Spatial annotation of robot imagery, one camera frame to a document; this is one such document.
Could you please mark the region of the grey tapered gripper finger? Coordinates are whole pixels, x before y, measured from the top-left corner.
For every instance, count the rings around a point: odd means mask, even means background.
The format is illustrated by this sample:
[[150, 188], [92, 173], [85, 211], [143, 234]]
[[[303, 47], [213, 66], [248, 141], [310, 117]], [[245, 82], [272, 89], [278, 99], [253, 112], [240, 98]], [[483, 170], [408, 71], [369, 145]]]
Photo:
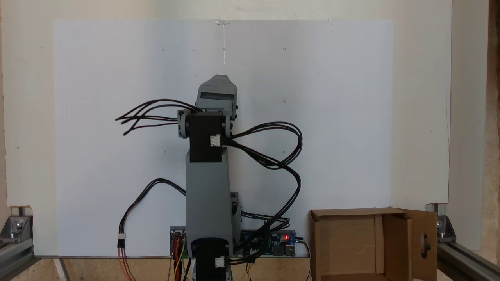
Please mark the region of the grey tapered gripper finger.
[[238, 88], [227, 75], [214, 75], [200, 85], [199, 92], [237, 93]]

